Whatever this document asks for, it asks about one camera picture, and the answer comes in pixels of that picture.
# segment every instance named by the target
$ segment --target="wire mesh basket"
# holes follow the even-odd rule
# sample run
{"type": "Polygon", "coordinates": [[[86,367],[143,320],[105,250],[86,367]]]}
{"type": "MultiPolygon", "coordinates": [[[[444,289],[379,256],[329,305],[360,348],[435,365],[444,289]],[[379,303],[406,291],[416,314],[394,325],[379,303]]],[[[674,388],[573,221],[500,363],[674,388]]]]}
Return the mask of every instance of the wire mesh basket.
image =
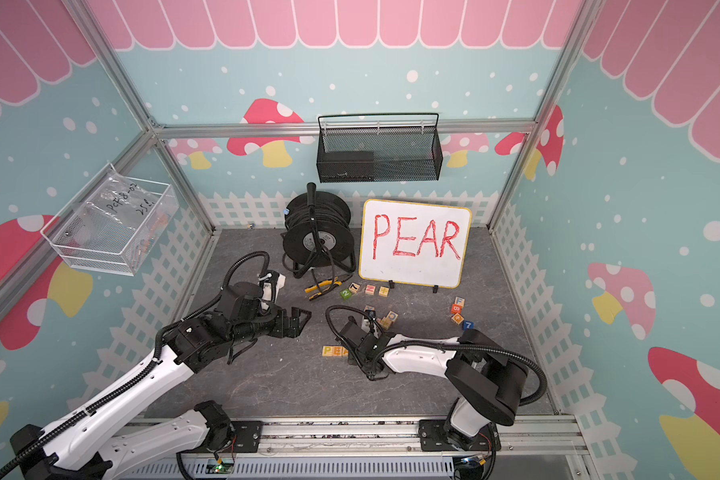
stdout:
{"type": "Polygon", "coordinates": [[[318,117],[320,181],[438,180],[443,164],[438,119],[433,113],[318,117]]]}
{"type": "Polygon", "coordinates": [[[40,231],[78,270],[133,276],[179,209],[170,184],[111,171],[69,214],[67,204],[40,231]]]}

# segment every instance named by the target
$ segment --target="white picket fence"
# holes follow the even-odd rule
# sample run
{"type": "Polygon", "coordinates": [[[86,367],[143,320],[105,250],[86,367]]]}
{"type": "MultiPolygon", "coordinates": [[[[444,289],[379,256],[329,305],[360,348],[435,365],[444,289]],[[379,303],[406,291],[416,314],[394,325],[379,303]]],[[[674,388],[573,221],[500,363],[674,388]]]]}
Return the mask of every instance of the white picket fence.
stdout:
{"type": "MultiPolygon", "coordinates": [[[[463,192],[455,197],[450,191],[442,197],[438,196],[436,192],[432,192],[425,197],[419,191],[410,197],[404,191],[394,197],[388,191],[382,195],[376,195],[373,191],[368,192],[368,195],[360,195],[355,191],[349,196],[345,195],[344,192],[339,192],[338,196],[347,203],[352,211],[351,226],[360,226],[362,208],[369,198],[389,198],[390,200],[412,200],[425,204],[465,206],[472,212],[472,225],[478,226],[486,225],[489,222],[496,208],[499,192],[493,192],[488,197],[483,196],[483,192],[478,192],[473,197],[470,197],[467,192],[463,192]]],[[[264,192],[261,192],[259,197],[254,197],[246,192],[243,197],[237,197],[230,192],[228,197],[222,197],[218,193],[214,193],[211,198],[202,194],[199,197],[211,220],[217,226],[245,227],[254,224],[256,226],[276,227],[283,226],[282,212],[288,202],[297,197],[297,194],[291,192],[288,197],[284,197],[280,192],[277,192],[274,197],[269,197],[264,192]]]]}
{"type": "Polygon", "coordinates": [[[122,309],[123,325],[110,328],[112,344],[96,351],[101,360],[99,368],[83,374],[85,392],[67,400],[70,410],[83,405],[132,369],[152,350],[158,329],[171,322],[176,302],[188,287],[190,272],[207,235],[192,210],[180,212],[173,219],[175,231],[166,231],[168,244],[158,244],[160,256],[150,258],[153,272],[142,274],[141,290],[132,290],[134,305],[122,309]]]}
{"type": "Polygon", "coordinates": [[[509,204],[495,233],[499,254],[509,269],[510,284],[520,299],[520,312],[530,340],[550,380],[550,388],[565,413],[576,415],[597,471],[604,480],[634,480],[637,460],[619,449],[616,438],[621,427],[608,422],[603,412],[605,396],[596,393],[590,380],[593,371],[581,365],[581,345],[570,340],[571,324],[562,321],[563,306],[552,299],[554,288],[544,282],[546,270],[539,270],[538,255],[525,239],[521,217],[509,204]]]}

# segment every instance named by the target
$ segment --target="black wire basket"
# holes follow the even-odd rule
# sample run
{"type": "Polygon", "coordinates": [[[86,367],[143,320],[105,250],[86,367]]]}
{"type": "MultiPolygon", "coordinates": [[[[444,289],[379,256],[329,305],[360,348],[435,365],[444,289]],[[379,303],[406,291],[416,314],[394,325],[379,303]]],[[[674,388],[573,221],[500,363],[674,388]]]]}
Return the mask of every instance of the black wire basket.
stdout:
{"type": "Polygon", "coordinates": [[[325,182],[438,180],[438,114],[318,117],[317,172],[325,182]]]}

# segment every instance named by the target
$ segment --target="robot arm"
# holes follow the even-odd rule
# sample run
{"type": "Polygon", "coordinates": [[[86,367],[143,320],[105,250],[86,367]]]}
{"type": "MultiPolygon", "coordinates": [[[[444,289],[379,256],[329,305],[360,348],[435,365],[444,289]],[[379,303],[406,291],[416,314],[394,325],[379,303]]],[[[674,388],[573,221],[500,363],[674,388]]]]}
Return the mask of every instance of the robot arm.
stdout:
{"type": "Polygon", "coordinates": [[[200,309],[168,327],[155,338],[152,353],[89,400],[81,408],[46,427],[28,425],[10,440],[17,457],[0,470],[0,478],[20,466],[30,478],[117,478],[123,472],[172,452],[205,445],[216,451],[230,444],[230,419],[216,404],[199,404],[182,417],[130,437],[113,435],[163,393],[205,366],[227,357],[234,347],[260,336],[296,338],[312,314],[275,304],[284,276],[268,270],[269,255],[254,252],[235,262],[219,294],[200,309]],[[245,261],[263,256],[259,284],[230,285],[245,261]],[[216,305],[213,311],[207,311],[216,305]]]}

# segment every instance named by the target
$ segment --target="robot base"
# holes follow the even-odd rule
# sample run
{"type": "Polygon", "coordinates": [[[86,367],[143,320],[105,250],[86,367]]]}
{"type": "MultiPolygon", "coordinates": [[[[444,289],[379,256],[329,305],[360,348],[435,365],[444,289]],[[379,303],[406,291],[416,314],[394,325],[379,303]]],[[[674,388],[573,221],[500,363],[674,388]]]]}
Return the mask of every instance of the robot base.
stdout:
{"type": "Polygon", "coordinates": [[[452,452],[462,450],[465,452],[488,452],[490,446],[487,438],[496,446],[496,451],[501,450],[501,442],[496,424],[489,423],[480,429],[480,432],[473,438],[467,439],[461,436],[458,441],[461,448],[451,443],[445,431],[445,420],[419,420],[418,436],[422,441],[423,452],[452,452]]]}

